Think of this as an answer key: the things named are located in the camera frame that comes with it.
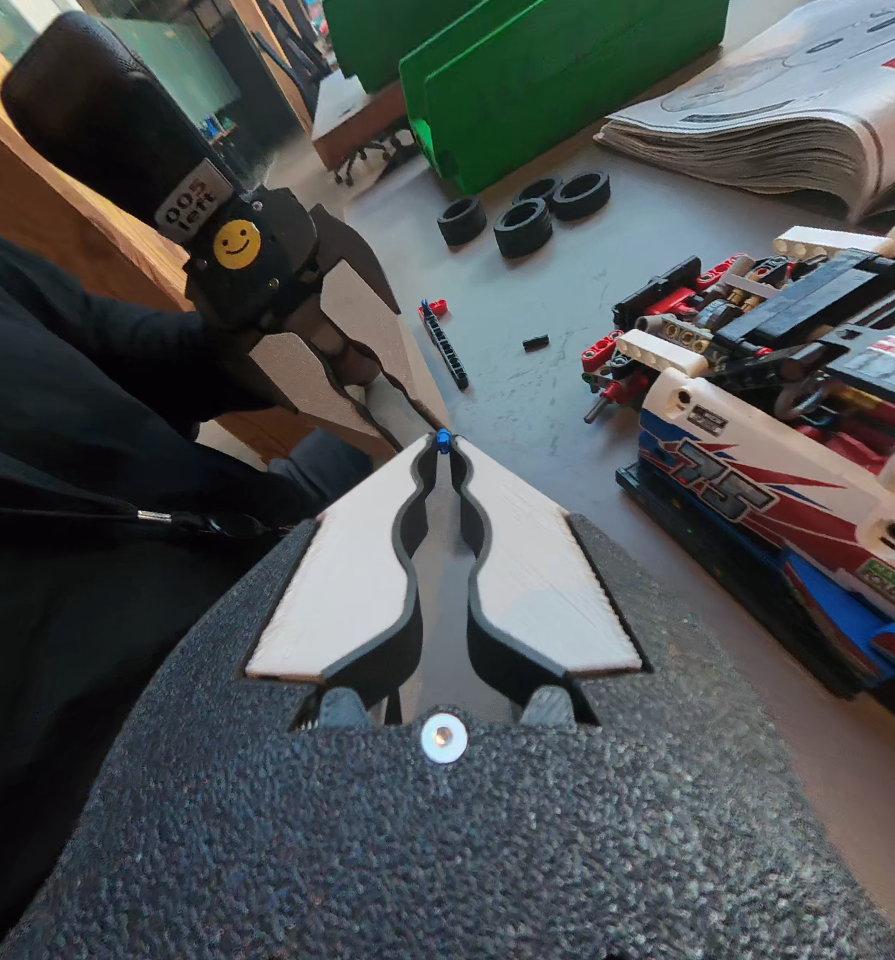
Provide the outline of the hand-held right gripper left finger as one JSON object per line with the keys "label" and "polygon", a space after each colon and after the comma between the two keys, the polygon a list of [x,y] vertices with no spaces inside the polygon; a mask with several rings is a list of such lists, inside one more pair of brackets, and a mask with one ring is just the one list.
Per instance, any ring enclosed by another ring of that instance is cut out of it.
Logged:
{"label": "hand-held right gripper left finger", "polygon": [[426,434],[326,508],[246,665],[254,680],[393,696],[419,665],[414,554],[437,474]]}

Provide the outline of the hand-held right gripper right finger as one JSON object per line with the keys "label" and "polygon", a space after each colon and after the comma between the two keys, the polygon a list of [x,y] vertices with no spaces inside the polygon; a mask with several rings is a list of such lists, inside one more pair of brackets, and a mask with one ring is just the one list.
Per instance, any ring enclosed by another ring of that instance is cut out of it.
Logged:
{"label": "hand-held right gripper right finger", "polygon": [[643,672],[642,648],[570,513],[466,438],[451,437],[448,458],[474,558],[466,644],[479,679],[518,707],[544,687],[588,707],[583,683]]}

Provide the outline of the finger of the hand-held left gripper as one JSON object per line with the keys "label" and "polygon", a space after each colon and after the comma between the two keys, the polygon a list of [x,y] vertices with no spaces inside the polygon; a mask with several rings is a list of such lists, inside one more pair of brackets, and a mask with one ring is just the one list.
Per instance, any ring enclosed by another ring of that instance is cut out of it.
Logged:
{"label": "finger of the hand-held left gripper", "polygon": [[388,461],[403,446],[378,424],[361,385],[342,386],[321,353],[292,332],[268,336],[249,359],[272,384],[280,404],[376,461]]}
{"label": "finger of the hand-held left gripper", "polygon": [[393,433],[453,429],[429,364],[405,319],[346,261],[325,276],[321,311],[376,358],[380,373],[363,388],[369,414]]}

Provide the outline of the long black brick beam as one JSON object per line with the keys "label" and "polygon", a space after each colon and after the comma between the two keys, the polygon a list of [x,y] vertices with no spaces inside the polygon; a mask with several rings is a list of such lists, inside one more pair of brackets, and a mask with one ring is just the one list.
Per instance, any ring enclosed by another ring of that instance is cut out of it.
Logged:
{"label": "long black brick beam", "polygon": [[431,313],[420,318],[432,345],[440,354],[441,360],[450,373],[453,382],[460,391],[467,390],[469,388],[467,371],[447,337],[447,334],[443,330],[439,318],[433,316]]}

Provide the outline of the toy brick race car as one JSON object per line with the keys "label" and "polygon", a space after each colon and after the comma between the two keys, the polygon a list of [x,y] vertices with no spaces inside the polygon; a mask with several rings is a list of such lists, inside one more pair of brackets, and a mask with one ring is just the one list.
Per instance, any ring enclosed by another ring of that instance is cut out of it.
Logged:
{"label": "toy brick race car", "polygon": [[895,681],[895,225],[681,260],[581,355],[616,478],[832,692]]}

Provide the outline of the green plastic bin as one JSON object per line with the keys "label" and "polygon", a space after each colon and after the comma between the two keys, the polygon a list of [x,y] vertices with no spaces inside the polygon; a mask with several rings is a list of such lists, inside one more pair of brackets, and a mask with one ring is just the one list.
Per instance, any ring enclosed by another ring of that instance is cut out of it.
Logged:
{"label": "green plastic bin", "polygon": [[399,78],[401,60],[451,26],[477,1],[323,1],[337,65],[378,93]]}
{"label": "green plastic bin", "polygon": [[728,1],[485,1],[398,65],[437,176],[478,193],[721,44]]}

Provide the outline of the person's left forearm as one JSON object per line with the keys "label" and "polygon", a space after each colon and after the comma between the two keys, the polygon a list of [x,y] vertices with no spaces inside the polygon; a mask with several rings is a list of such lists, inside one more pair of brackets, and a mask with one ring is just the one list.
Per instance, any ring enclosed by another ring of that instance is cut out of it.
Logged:
{"label": "person's left forearm", "polygon": [[72,294],[65,309],[67,342],[189,440],[202,424],[276,403],[249,369],[259,332],[86,292]]}

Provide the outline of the grey desk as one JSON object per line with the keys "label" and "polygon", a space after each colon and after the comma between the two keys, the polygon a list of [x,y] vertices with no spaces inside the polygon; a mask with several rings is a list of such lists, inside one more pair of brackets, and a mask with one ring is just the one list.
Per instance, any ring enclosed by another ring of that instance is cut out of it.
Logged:
{"label": "grey desk", "polygon": [[[548,174],[605,170],[611,199],[588,220],[556,226],[537,254],[509,263],[490,227],[451,253],[436,219],[446,186],[422,158],[353,200],[345,219],[373,247],[416,325],[423,298],[445,299],[446,328],[469,378],[457,390],[427,333],[417,340],[454,428],[569,510],[584,514],[714,632],[790,750],[831,840],[895,928],[895,713],[869,695],[833,696],[617,484],[637,452],[637,417],[615,409],[594,425],[580,354],[619,299],[698,255],[762,254],[796,224],[839,227],[819,194],[761,196],[602,150],[595,123],[483,192],[489,222]],[[547,334],[547,348],[523,341]]]}

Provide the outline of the person's left hand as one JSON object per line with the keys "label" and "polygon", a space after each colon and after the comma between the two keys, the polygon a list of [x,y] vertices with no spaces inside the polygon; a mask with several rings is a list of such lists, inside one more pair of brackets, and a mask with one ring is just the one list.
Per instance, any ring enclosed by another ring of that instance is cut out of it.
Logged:
{"label": "person's left hand", "polygon": [[321,305],[315,305],[312,310],[314,327],[310,343],[323,356],[339,385],[365,387],[372,383],[381,371],[377,359],[359,350]]}

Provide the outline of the black office chair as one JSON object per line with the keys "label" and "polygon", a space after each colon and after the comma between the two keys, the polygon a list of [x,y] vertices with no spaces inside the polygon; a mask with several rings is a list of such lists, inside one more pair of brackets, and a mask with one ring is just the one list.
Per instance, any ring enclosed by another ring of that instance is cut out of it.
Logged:
{"label": "black office chair", "polygon": [[383,129],[380,134],[344,157],[342,163],[332,173],[334,183],[339,186],[353,187],[355,164],[358,161],[367,162],[369,152],[378,153],[382,158],[383,167],[379,175],[382,179],[421,155],[411,127],[399,122]]}

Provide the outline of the wooden-edged table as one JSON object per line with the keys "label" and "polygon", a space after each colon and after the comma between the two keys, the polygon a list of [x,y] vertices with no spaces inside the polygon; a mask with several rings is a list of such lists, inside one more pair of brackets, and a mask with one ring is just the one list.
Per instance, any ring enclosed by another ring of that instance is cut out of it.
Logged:
{"label": "wooden-edged table", "polygon": [[406,127],[406,98],[402,82],[394,79],[375,93],[364,90],[357,76],[337,70],[321,80],[310,138],[327,171],[338,173],[350,158],[358,158],[371,144],[381,144],[389,131]]}

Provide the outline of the open instruction booklet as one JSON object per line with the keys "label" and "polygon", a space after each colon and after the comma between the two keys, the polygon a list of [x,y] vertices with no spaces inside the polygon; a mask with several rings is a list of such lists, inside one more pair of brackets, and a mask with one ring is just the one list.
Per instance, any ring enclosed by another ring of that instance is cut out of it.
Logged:
{"label": "open instruction booklet", "polygon": [[720,186],[826,194],[851,223],[895,213],[895,1],[797,6],[593,140]]}

